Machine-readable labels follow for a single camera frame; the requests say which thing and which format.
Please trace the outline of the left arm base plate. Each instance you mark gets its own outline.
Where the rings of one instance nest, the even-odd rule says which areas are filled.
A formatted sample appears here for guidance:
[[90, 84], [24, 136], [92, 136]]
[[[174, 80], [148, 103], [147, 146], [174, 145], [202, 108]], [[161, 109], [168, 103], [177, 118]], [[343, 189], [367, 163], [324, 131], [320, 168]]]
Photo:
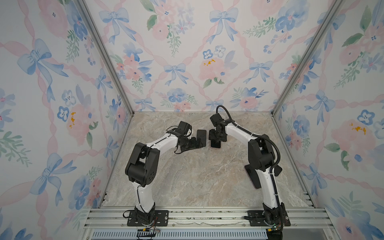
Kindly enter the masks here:
[[128, 227], [166, 227], [169, 221], [169, 211], [154, 210], [143, 213], [139, 210], [127, 210], [123, 213], [123, 218], [127, 219]]

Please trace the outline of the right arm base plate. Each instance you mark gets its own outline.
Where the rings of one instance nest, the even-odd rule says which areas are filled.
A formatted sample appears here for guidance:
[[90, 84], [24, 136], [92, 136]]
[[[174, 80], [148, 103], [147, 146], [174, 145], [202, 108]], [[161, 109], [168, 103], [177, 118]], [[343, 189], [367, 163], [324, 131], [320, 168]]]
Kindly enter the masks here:
[[251, 227], [278, 227], [281, 223], [279, 213], [269, 213], [265, 211], [247, 211], [244, 219], [249, 221]]

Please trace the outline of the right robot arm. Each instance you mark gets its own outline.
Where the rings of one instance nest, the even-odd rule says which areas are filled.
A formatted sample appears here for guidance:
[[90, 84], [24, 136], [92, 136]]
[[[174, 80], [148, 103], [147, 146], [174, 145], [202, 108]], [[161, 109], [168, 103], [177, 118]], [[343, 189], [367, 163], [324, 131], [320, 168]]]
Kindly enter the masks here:
[[256, 173], [263, 191], [264, 220], [269, 226], [283, 228], [286, 219], [275, 180], [275, 167], [281, 154], [276, 144], [267, 135], [255, 134], [235, 122], [222, 121], [213, 126], [209, 132], [212, 146], [219, 147], [219, 143], [226, 142], [228, 136], [246, 145], [250, 168]]

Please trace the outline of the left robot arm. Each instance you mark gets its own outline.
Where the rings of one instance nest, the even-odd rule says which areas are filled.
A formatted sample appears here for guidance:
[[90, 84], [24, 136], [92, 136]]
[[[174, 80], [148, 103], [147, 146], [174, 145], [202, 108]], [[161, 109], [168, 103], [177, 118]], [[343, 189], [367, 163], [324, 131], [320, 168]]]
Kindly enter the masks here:
[[159, 159], [162, 154], [180, 148], [181, 153], [206, 146], [207, 131], [198, 130], [196, 137], [167, 133], [153, 142], [137, 143], [127, 163], [125, 174], [135, 189], [136, 205], [130, 211], [129, 223], [149, 226], [156, 222], [156, 204], [152, 195]]

